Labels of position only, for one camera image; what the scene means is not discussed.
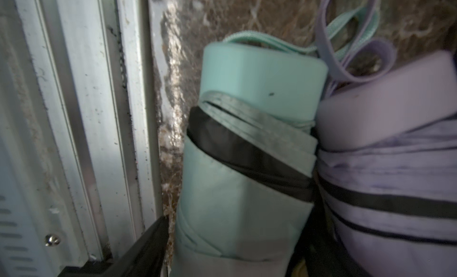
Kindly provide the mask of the mint green umbrella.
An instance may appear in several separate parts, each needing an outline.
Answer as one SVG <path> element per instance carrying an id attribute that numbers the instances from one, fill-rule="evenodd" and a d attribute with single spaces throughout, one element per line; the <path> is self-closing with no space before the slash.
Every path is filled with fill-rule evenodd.
<path id="1" fill-rule="evenodd" d="M 329 70 L 371 40 L 365 6 L 298 47 L 241 31 L 204 49 L 184 139 L 174 277 L 284 277 L 315 202 L 315 116 Z"/>

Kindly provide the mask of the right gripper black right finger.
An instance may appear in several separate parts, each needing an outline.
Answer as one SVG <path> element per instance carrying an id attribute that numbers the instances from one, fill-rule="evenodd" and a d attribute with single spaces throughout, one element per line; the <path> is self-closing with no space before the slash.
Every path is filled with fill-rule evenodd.
<path id="1" fill-rule="evenodd" d="M 327 229 L 323 203 L 314 204 L 290 259 L 287 277 L 368 277 Z"/>

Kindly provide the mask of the lavender umbrella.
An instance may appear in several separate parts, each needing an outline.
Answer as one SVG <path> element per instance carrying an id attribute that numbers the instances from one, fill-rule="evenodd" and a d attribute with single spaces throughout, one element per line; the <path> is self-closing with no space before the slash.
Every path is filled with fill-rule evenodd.
<path id="1" fill-rule="evenodd" d="M 317 172 L 342 277 L 457 274 L 457 68 L 435 51 L 394 69 L 391 42 L 373 38 L 377 0 L 340 52 L 316 18 L 329 85 L 317 111 Z"/>

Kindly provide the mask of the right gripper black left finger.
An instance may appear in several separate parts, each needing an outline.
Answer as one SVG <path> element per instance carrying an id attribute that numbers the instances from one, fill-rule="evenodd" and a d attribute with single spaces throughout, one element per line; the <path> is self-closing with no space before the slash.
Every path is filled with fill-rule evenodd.
<path id="1" fill-rule="evenodd" d="M 169 239 L 169 219 L 160 217 L 118 261 L 65 267 L 61 277 L 159 277 Z"/>

